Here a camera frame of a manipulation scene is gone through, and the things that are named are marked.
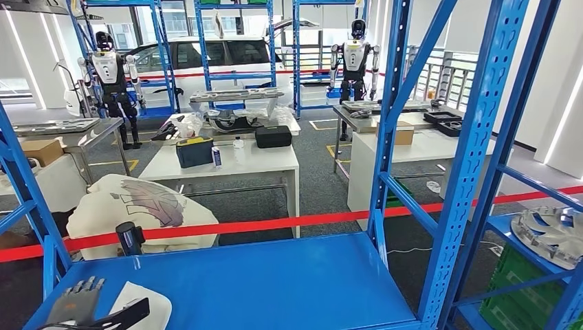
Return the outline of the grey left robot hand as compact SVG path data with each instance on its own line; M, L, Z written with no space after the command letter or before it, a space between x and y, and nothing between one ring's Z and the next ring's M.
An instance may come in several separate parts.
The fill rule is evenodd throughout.
M74 321L79 326L92 325L104 282L104 278L91 276L87 280L80 280L73 287L68 287L53 304L47 323Z

